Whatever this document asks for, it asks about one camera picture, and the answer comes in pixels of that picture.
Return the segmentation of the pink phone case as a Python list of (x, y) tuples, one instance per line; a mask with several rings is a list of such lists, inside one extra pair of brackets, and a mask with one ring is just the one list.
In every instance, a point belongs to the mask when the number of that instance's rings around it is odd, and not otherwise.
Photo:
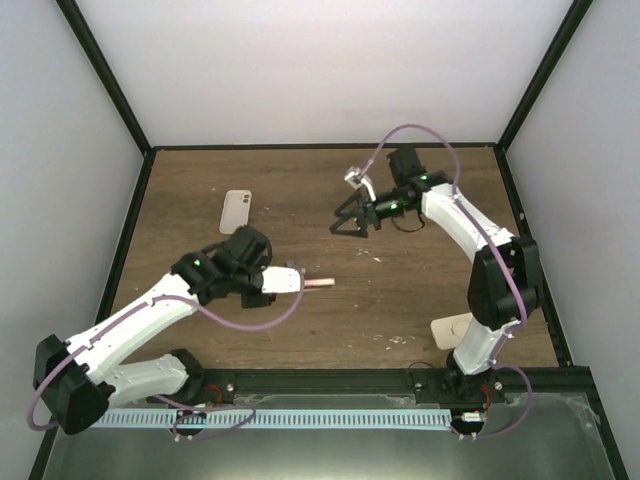
[(321, 289), (331, 288), (335, 285), (334, 278), (318, 278), (318, 279), (306, 279), (304, 281), (304, 289)]

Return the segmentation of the white phone case with ring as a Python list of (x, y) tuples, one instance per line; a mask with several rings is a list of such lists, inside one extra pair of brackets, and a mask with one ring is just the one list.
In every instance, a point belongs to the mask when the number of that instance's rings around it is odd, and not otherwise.
[(222, 234), (231, 235), (238, 228), (248, 224), (251, 200), (250, 190), (226, 192), (219, 222), (219, 231)]

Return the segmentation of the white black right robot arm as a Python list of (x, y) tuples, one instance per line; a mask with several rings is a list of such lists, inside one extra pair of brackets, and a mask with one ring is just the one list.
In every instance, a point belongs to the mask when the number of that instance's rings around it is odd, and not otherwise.
[(496, 365), (499, 351), (516, 329), (539, 308), (542, 267), (539, 248), (529, 236), (517, 236), (497, 225), (460, 191), (457, 179), (429, 172), (413, 147), (387, 156), (394, 186), (375, 190), (364, 169), (350, 168), (344, 180), (354, 190), (335, 210), (329, 230), (335, 235), (365, 238), (415, 211), (447, 233), (471, 262), (467, 290), (470, 323), (447, 357), (443, 388), (458, 403), (472, 399)]

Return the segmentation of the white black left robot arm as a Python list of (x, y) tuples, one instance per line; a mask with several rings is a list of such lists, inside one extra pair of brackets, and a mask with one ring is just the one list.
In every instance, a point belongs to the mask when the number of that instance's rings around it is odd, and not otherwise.
[(27, 423), (43, 403), (51, 414), (46, 429), (78, 434), (111, 408), (163, 397), (191, 404), (204, 392), (204, 370), (185, 349), (128, 364), (126, 358), (158, 334), (218, 299), (237, 295), (243, 308), (270, 305), (280, 294), (299, 294), (304, 281), (296, 268), (274, 266), (268, 238), (250, 226), (229, 238), (183, 255), (136, 300), (101, 323), (60, 339), (51, 334), (35, 350), (34, 399)]

